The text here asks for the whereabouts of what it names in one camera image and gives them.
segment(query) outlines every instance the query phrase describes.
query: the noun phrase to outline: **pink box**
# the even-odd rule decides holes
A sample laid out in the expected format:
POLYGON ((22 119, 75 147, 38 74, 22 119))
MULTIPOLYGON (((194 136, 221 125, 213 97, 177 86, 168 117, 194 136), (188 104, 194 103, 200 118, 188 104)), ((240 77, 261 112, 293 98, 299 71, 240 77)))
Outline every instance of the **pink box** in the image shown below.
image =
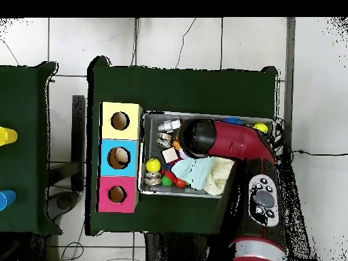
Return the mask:
POLYGON ((133 213, 139 198, 137 178, 127 176, 102 176, 100 178, 100 188, 97 193, 99 193, 97 212, 133 213), (126 198, 123 202, 115 203, 109 199, 108 193, 113 186, 120 186, 126 192, 126 198))

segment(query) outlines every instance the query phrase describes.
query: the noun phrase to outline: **yellow ball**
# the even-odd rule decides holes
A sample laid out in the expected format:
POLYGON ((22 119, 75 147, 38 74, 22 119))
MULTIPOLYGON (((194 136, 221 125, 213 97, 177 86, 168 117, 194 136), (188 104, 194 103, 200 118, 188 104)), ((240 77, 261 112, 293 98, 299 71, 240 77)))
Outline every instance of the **yellow ball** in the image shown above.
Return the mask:
POLYGON ((146 162, 146 170, 149 172, 159 172, 160 161, 155 158, 151 158, 146 162))
POLYGON ((265 125, 263 123, 256 123, 253 127, 255 129, 258 129, 258 130, 262 131, 263 133, 267 133, 268 132, 267 125, 265 125))

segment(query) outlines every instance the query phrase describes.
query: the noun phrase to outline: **blue cup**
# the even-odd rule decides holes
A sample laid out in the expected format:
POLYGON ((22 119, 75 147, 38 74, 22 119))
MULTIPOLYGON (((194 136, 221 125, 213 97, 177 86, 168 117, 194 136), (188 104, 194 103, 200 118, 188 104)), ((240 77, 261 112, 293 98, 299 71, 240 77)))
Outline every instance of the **blue cup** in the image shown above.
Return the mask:
POLYGON ((17 194, 13 190, 0 191, 0 211, 11 205, 17 199, 17 194))

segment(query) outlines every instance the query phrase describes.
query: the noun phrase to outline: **round hole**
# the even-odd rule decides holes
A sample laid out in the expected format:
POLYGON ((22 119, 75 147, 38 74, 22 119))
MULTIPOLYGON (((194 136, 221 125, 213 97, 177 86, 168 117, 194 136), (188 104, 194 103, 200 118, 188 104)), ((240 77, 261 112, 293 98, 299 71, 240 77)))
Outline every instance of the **round hole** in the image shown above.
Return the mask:
POLYGON ((116 112, 112 117, 111 117, 111 125, 116 129, 116 130, 124 130, 128 127, 129 125, 129 117, 127 114, 124 112, 116 112))
POLYGON ((112 148, 107 155, 107 162, 114 169, 124 169, 131 161, 131 154, 123 147, 112 148))
POLYGON ((110 188, 107 196, 112 202, 122 203, 126 198, 126 191, 122 186, 113 186, 110 188))

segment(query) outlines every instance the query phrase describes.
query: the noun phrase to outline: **blue box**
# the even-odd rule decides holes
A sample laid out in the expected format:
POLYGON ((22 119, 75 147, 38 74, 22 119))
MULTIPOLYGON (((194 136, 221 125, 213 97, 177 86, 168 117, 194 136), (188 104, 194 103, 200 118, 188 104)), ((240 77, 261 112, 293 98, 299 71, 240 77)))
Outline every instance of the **blue box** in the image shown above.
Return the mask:
POLYGON ((137 176, 138 141, 100 139, 101 176, 137 176), (126 168, 114 169, 107 162, 107 155, 112 148, 123 147, 130 153, 130 162, 126 168))

